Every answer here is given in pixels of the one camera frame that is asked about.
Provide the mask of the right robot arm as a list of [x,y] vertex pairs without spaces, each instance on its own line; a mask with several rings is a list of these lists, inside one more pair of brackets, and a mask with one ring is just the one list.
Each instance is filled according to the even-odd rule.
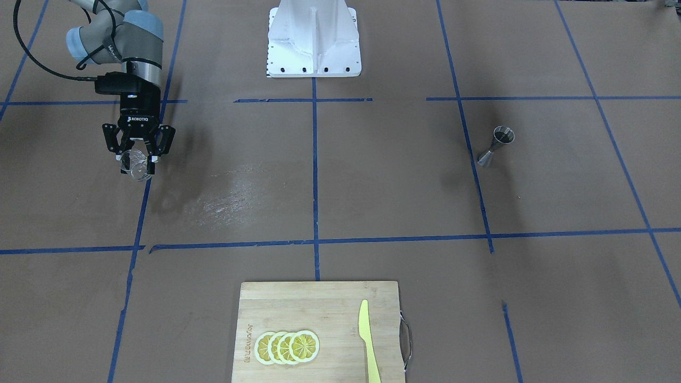
[[120,64],[119,72],[95,78],[95,92],[117,95],[120,116],[102,125],[107,149],[122,173],[137,181],[155,174],[172,145],[175,129],[161,123],[163,23],[146,1],[77,1],[92,21],[68,31],[66,44],[77,68]]

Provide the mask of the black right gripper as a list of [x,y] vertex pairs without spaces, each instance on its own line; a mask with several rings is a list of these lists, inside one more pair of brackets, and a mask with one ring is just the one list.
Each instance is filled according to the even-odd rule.
[[167,124],[160,125],[161,91],[159,88],[144,89],[140,94],[122,94],[121,116],[116,124],[102,124],[105,144],[116,155],[121,172],[129,172],[133,140],[147,138],[147,174],[155,174],[155,164],[168,154],[176,130]]

